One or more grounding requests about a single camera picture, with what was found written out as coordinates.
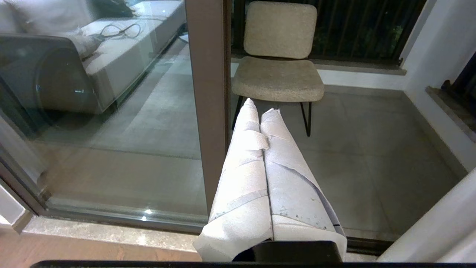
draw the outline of chair seat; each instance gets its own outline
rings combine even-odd
[[[231,86],[233,93],[275,102],[315,102],[324,84],[311,61],[275,61],[244,57]]]

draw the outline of white wall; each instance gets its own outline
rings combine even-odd
[[[0,185],[0,224],[14,224],[25,208]]]
[[[466,168],[476,167],[476,144],[428,96],[425,87],[452,82],[476,51],[476,1],[437,0],[405,61],[410,100]]]

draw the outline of white curtain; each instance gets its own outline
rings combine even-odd
[[[377,261],[476,262],[476,169]]]

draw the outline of window ledge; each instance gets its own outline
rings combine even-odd
[[[475,119],[461,105],[451,99],[449,95],[442,92],[441,89],[427,87],[425,91],[466,136],[476,143]]]
[[[407,71],[397,65],[365,63],[365,62],[342,62],[311,59],[318,70],[332,70],[344,72],[367,72],[390,75],[406,75]]]

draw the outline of black metal chair leg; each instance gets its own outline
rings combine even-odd
[[[235,124],[237,122],[237,118],[238,118],[238,113],[241,109],[241,103],[243,102],[243,96],[240,96],[238,98],[238,103],[237,103],[237,109],[235,110],[235,117],[233,118],[233,125],[231,126],[231,129],[235,129]]]
[[[302,117],[304,118],[304,126],[306,127],[306,134],[308,137],[311,136],[311,114],[312,114],[312,102],[309,102],[308,105],[308,115],[306,120],[306,113],[304,112],[304,105],[301,104]]]

